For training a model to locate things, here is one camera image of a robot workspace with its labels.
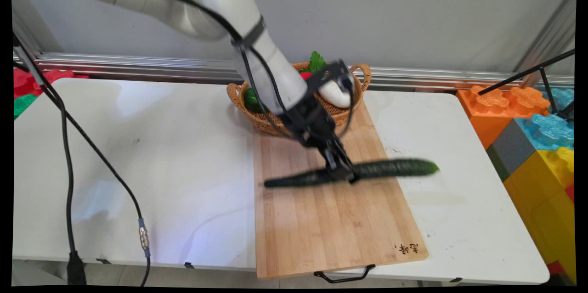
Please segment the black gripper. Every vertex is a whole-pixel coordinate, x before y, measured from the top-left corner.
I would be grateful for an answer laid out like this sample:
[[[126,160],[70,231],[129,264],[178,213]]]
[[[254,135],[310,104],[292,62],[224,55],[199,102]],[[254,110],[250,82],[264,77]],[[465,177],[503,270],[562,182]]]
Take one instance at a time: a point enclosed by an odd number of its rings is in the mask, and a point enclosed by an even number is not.
[[[332,180],[346,180],[349,184],[359,180],[344,145],[336,136],[335,121],[315,96],[304,97],[282,113],[281,121],[303,147],[322,149],[326,173]]]

